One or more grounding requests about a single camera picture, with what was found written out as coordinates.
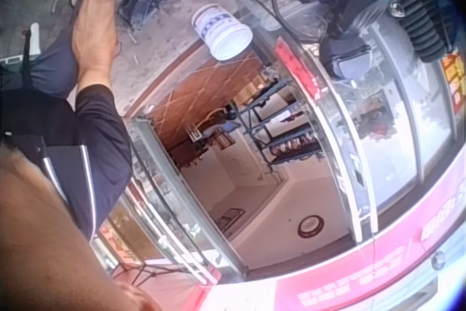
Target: metal shelf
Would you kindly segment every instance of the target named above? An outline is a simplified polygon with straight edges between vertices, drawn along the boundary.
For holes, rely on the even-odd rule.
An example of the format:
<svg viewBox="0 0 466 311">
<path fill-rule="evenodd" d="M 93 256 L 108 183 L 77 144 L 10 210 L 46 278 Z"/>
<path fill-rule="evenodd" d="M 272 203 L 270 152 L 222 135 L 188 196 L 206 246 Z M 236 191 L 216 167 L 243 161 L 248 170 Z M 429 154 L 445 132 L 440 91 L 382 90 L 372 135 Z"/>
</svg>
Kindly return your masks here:
<svg viewBox="0 0 466 311">
<path fill-rule="evenodd" d="M 280 134 L 278 136 L 272 137 L 269 143 L 262 143 L 261 141 L 261 149 L 268 149 L 269 147 L 276 146 L 280 143 L 284 143 L 286 141 L 291 140 L 292 138 L 297 138 L 298 136 L 304 135 L 305 133 L 311 132 L 312 133 L 312 128 L 310 123 L 304 123 L 302 125 L 299 125 L 298 127 L 295 127 L 289 131 L 284 132 L 283 134 Z"/>
</svg>

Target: man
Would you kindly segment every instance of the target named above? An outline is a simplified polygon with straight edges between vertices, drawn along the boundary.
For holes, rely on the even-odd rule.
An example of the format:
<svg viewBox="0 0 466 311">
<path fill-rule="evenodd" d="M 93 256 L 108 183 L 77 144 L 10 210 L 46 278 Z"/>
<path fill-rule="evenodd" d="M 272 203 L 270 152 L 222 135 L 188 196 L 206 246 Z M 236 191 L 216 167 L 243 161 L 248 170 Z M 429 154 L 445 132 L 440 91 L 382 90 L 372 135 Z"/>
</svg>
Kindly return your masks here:
<svg viewBox="0 0 466 311">
<path fill-rule="evenodd" d="M 0 310 L 161 310 L 111 280 L 54 185 L 20 152 L 0 148 L 0 179 Z"/>
<path fill-rule="evenodd" d="M 23 74 L 2 74 L 2 142 L 54 184 L 91 240 L 131 177 L 129 137 L 111 92 L 114 0 L 82 0 L 74 24 Z M 66 98 L 77 84 L 75 111 Z"/>
</svg>

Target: shelf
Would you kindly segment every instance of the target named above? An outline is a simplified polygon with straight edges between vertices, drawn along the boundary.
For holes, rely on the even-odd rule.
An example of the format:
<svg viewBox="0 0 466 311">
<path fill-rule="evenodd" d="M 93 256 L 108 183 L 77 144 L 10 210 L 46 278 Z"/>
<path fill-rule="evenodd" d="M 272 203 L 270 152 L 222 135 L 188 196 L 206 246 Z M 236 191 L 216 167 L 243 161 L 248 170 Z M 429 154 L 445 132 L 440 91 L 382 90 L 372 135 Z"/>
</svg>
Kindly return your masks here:
<svg viewBox="0 0 466 311">
<path fill-rule="evenodd" d="M 286 87 L 287 85 L 288 83 L 286 82 L 286 80 L 284 79 L 278 80 L 276 83 L 272 84 L 269 88 L 263 91 L 262 94 L 260 94 L 260 96 L 258 96 L 252 103 L 247 105 L 245 109 L 240 111 L 240 114 L 246 113 L 250 111 L 251 109 L 253 109 L 254 107 L 257 107 L 257 105 L 263 103 L 265 100 L 270 98 L 270 96 L 274 95 L 275 93 L 277 93 L 278 91 Z"/>
<path fill-rule="evenodd" d="M 286 142 L 288 140 L 291 140 L 292 138 L 296 138 L 298 136 L 304 135 L 305 133 L 311 132 L 312 133 L 312 128 L 310 123 L 304 123 L 302 125 L 299 125 L 298 127 L 295 127 L 294 129 L 291 129 L 287 132 L 284 132 L 283 134 L 274 136 L 269 143 L 266 144 L 259 144 L 258 147 L 260 150 L 268 149 L 269 147 L 276 146 L 279 143 Z"/>
<path fill-rule="evenodd" d="M 316 142 L 317 146 L 311 145 L 303 149 L 297 149 L 295 151 L 288 152 L 286 154 L 281 154 L 280 156 L 276 156 L 274 160 L 270 162 L 272 165 L 282 164 L 286 162 L 290 162 L 291 160 L 300 160 L 304 157 L 311 157 L 314 155 L 319 154 L 322 149 L 320 145 Z"/>
<path fill-rule="evenodd" d="M 289 105 L 283 107 L 282 109 L 276 111 L 275 113 L 271 114 L 270 116 L 268 116 L 266 119 L 263 119 L 260 123 L 254 125 L 252 128 L 251 128 L 251 131 L 253 133 L 257 133 L 258 131 L 260 130 L 257 130 L 257 129 L 262 129 L 262 127 L 267 124 L 268 122 L 270 122 L 272 119 L 274 119 L 275 117 L 278 117 L 280 116 L 284 111 L 287 111 L 288 109 L 292 109 L 294 108 L 295 106 L 298 106 L 298 101 L 295 101 L 293 103 L 290 103 Z"/>
</svg>

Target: white stripe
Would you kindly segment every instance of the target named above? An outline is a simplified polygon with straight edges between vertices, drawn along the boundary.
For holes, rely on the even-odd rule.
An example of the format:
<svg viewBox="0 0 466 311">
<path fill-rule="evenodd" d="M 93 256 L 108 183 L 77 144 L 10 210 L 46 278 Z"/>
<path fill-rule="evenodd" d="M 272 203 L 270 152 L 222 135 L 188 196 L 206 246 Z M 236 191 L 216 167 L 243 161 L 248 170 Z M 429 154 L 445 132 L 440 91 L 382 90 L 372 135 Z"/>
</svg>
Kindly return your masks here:
<svg viewBox="0 0 466 311">
<path fill-rule="evenodd" d="M 92 183 L 92 176 L 90 173 L 90 162 L 89 162 L 89 154 L 87 153 L 87 148 L 84 145 L 81 145 L 79 148 L 81 149 L 82 157 L 84 159 L 84 169 L 86 170 L 86 182 L 87 182 L 87 188 L 89 190 L 89 197 L 90 197 L 90 210 L 92 214 L 92 234 L 90 235 L 90 241 L 91 241 L 95 234 L 94 184 Z"/>
<path fill-rule="evenodd" d="M 53 166 L 52 166 L 52 162 L 50 161 L 50 158 L 43 158 L 42 162 L 44 163 L 45 170 L 47 171 L 49 179 L 54 184 L 55 188 L 58 191 L 58 194 L 60 195 L 60 197 L 62 197 L 65 203 L 69 205 L 68 198 L 66 198 L 65 193 L 63 192 L 63 189 L 61 188 L 60 182 L 58 182 L 57 175 L 55 174 L 55 171 L 53 170 Z"/>
</svg>

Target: metal rod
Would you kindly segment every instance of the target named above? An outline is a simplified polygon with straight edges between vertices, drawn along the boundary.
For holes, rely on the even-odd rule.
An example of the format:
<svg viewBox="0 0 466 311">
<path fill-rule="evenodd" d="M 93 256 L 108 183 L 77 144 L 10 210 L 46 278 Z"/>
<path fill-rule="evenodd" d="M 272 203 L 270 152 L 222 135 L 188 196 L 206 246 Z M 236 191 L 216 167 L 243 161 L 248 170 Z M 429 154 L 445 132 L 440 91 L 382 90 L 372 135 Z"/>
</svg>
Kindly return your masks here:
<svg viewBox="0 0 466 311">
<path fill-rule="evenodd" d="M 352 121 L 350 112 L 348 111 L 343 100 L 341 99 L 340 94 L 338 94 L 337 91 L 335 90 L 333 84 L 330 81 L 330 77 L 327 71 L 323 68 L 320 61 L 317 60 L 312 53 L 307 52 L 306 50 L 303 50 L 301 47 L 299 47 L 299 50 L 301 51 L 302 55 L 310 58 L 310 60 L 316 65 L 320 73 L 320 76 L 322 78 L 321 81 L 326 85 L 326 87 L 328 88 L 328 91 L 330 91 L 331 97 L 333 98 L 333 101 L 335 102 L 336 107 L 338 111 L 340 112 L 341 116 L 343 117 L 344 123 L 347 126 L 349 136 L 351 139 L 351 143 L 356 153 L 358 154 L 360 165 L 362 167 L 361 170 L 362 170 L 362 175 L 363 175 L 364 184 L 365 184 L 365 188 L 367 191 L 367 197 L 368 197 L 368 202 L 369 202 L 369 210 L 370 210 L 369 213 L 371 214 L 370 215 L 371 232 L 376 233 L 379 231 L 379 216 L 377 213 L 377 204 L 376 204 L 376 198 L 375 198 L 375 193 L 374 193 L 374 184 L 372 181 L 372 174 L 369 168 L 369 163 L 367 160 L 366 152 L 364 151 L 361 140 L 359 139 L 356 126 L 354 125 Z"/>
</svg>

